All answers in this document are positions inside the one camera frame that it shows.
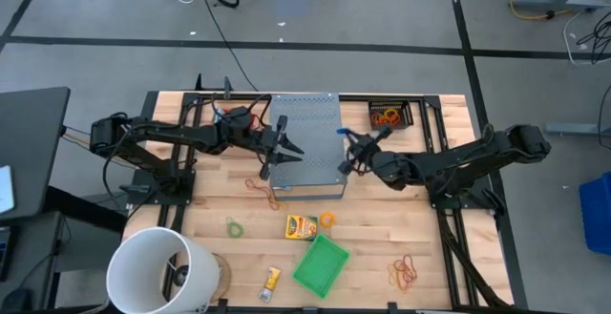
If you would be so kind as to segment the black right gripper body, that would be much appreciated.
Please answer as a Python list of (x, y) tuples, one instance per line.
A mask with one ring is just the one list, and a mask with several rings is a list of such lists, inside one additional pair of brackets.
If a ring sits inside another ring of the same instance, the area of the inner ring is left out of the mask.
[[(339, 135), (344, 135), (344, 130), (350, 130), (349, 128), (341, 128), (337, 130)], [(366, 173), (373, 172), (377, 177), (393, 177), (394, 176), (394, 161), (387, 161), (386, 163), (375, 163), (374, 157), (381, 153), (382, 150), (378, 146), (378, 143), (387, 138), (392, 133), (390, 128), (383, 128), (378, 132), (377, 136), (370, 136), (368, 144), (357, 144), (354, 147), (354, 153), (352, 159), (346, 159), (338, 166), (338, 171), (348, 176), (351, 172), (356, 172), (359, 176), (363, 176)]]

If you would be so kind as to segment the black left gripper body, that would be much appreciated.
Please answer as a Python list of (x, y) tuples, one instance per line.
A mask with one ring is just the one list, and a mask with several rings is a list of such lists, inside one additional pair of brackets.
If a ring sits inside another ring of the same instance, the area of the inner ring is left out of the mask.
[(251, 150), (257, 155), (264, 157), (263, 166), (259, 173), (259, 177), (262, 180), (269, 179), (271, 166), (276, 165), (275, 155), (282, 154), (282, 152), (278, 151), (278, 147), (281, 146), (280, 137), (282, 134), (285, 134), (286, 125), (287, 117), (281, 115), (278, 118), (276, 128), (265, 126), (263, 129), (251, 133)]

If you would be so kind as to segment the grey perforated metal shelf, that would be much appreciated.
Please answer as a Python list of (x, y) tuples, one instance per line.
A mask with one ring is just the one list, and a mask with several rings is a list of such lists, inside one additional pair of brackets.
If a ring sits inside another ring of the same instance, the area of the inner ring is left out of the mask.
[(275, 166), (270, 187), (279, 201), (341, 199), (347, 177), (338, 170), (346, 159), (340, 98), (336, 93), (274, 94), (269, 118), (287, 117), (288, 139), (304, 151), (300, 162)]

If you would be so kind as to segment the red plastic basket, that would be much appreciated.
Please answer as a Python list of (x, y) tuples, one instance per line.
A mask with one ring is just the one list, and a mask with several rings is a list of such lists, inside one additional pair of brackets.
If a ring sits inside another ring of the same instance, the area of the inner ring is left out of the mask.
[(262, 125), (260, 118), (247, 107), (241, 106), (223, 110), (225, 111), (223, 120), (217, 123), (225, 124), (231, 129), (257, 130)]

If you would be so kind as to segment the black plastic basket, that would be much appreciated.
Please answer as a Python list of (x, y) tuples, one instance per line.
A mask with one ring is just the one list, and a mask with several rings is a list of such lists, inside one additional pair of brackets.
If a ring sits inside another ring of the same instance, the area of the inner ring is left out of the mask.
[(405, 100), (371, 100), (368, 102), (371, 129), (407, 129), (413, 124), (411, 106)]

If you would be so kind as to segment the yellow crayon box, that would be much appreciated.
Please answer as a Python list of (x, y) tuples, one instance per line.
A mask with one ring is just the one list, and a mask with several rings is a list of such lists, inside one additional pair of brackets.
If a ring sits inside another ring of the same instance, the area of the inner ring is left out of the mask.
[(310, 216), (288, 215), (284, 237), (289, 240), (314, 241), (318, 233), (318, 219)]

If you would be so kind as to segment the green plastic basket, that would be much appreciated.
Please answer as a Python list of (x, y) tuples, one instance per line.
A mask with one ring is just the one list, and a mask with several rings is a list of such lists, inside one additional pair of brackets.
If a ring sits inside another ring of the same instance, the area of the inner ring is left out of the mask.
[(320, 299), (325, 299), (343, 272), (349, 257), (350, 253), (341, 245), (319, 235), (298, 263), (292, 278)]

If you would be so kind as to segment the black side desk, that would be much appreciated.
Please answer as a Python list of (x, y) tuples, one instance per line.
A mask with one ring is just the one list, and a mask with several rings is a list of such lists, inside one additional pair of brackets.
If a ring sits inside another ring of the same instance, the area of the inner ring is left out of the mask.
[(70, 93), (57, 87), (0, 94), (0, 167), (11, 168), (14, 198), (0, 220), (42, 212)]

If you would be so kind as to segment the tangled rubber band pile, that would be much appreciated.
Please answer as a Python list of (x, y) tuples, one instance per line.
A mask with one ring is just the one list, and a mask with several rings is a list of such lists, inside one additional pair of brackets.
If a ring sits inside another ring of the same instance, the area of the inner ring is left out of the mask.
[(401, 259), (388, 265), (388, 282), (402, 292), (407, 292), (418, 278), (412, 255), (406, 254)]

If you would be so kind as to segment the round wooden lamp base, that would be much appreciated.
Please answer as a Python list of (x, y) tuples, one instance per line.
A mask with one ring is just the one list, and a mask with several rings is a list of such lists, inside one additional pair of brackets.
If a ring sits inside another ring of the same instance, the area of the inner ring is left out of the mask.
[(214, 295), (210, 300), (211, 303), (217, 302), (218, 300), (224, 297), (224, 295), (229, 290), (232, 280), (232, 272), (228, 261), (219, 254), (214, 253), (213, 256), (215, 257), (220, 267), (220, 280), (217, 290), (215, 291)]

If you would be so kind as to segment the grey table foot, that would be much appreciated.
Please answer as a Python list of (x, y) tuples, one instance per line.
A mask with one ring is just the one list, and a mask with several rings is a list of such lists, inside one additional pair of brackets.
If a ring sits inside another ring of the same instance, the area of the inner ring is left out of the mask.
[(545, 123), (544, 131), (555, 135), (611, 137), (611, 126), (600, 128), (593, 123)]

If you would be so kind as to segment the blue plastic bin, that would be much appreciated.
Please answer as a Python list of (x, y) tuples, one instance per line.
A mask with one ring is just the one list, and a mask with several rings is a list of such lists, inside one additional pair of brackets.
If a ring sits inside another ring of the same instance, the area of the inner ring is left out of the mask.
[(583, 183), (579, 200), (587, 247), (611, 255), (611, 172)]

